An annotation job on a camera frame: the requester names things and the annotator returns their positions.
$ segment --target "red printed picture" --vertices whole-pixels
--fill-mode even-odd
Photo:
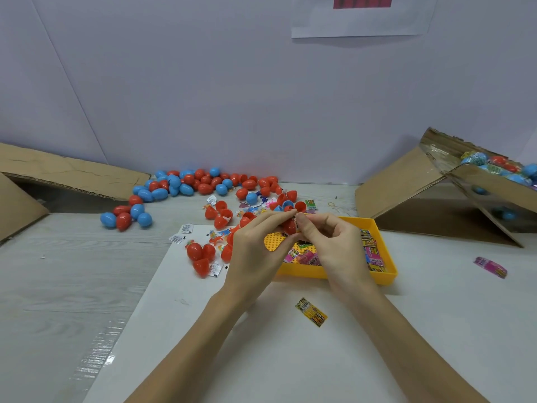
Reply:
[[[334,9],[340,8],[387,8],[392,0],[334,0]]]

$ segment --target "white paper slip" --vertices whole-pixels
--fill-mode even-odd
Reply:
[[[211,195],[209,196],[209,198],[207,198],[207,203],[211,206],[215,206],[216,205],[216,196],[214,195]]]
[[[209,266],[209,276],[218,277],[220,271],[222,270],[222,265],[218,262],[212,262]]]
[[[186,236],[184,235],[181,235],[181,233],[176,233],[175,235],[173,235],[172,237],[169,238],[169,240],[171,240],[173,243],[181,243],[182,241],[184,241],[184,239],[186,238]]]
[[[183,226],[181,226],[181,229],[179,229],[179,233],[181,234],[187,234],[192,233],[192,230],[194,229],[194,225],[191,223],[185,223]]]

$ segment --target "yellow basket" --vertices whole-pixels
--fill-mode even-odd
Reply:
[[[370,271],[371,276],[375,282],[379,285],[386,286],[392,284],[394,279],[397,277],[397,269],[395,264],[388,252],[388,248],[380,236],[380,232],[376,223],[373,219],[368,219],[365,217],[347,217],[340,216],[346,222],[352,223],[355,226],[358,226],[360,229],[369,230],[373,239],[376,240],[376,245],[379,250],[379,254],[382,256],[384,261],[384,267],[386,272],[379,271]],[[265,246],[268,250],[274,251],[278,245],[285,238],[281,233],[271,233],[265,237]],[[293,246],[296,250],[304,252],[305,250],[310,250],[313,253],[316,253],[317,250],[315,246],[311,245],[305,248],[300,249],[297,244]],[[296,276],[296,277],[310,277],[310,278],[323,278],[326,279],[326,273],[322,266],[310,266],[309,264],[299,264],[299,262],[294,259],[291,263],[283,263],[278,270],[279,275],[287,276]]]

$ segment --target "cardboard box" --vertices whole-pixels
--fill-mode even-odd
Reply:
[[[460,165],[465,151],[482,151],[457,137],[429,128],[418,147],[374,175],[354,193],[358,215],[375,219],[380,230],[405,231],[493,243],[522,245],[511,234],[518,231],[491,215],[500,204],[537,212],[537,192],[473,164]],[[431,198],[423,194],[441,182],[450,182],[459,198]],[[478,185],[493,195],[479,196]],[[537,231],[537,223],[524,231]]]
[[[0,143],[0,242],[48,214],[48,210],[15,182],[73,189],[114,200],[127,200],[149,174],[77,160]]]

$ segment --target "gray wooden floor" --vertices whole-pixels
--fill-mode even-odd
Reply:
[[[282,184],[319,210],[356,216],[355,186]],[[112,204],[68,194],[54,211]],[[236,197],[226,201],[238,209]],[[92,213],[53,213],[0,247],[0,391],[6,403],[79,403],[183,223],[208,224],[203,196],[152,203],[154,225],[107,230]]]

